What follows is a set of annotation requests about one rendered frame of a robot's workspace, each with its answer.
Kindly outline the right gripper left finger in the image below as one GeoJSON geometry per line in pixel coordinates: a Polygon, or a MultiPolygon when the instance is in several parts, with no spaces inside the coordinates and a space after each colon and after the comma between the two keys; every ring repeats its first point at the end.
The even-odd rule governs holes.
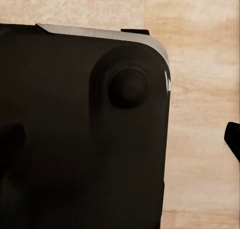
{"type": "Polygon", "coordinates": [[[22,122],[0,127],[0,182],[26,142],[22,122]]]}

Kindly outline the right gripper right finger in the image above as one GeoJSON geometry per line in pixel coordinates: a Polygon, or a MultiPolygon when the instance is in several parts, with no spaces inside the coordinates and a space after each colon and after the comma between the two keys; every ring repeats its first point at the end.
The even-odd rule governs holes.
{"type": "Polygon", "coordinates": [[[240,123],[230,121],[227,124],[224,140],[240,162],[240,123]]]}

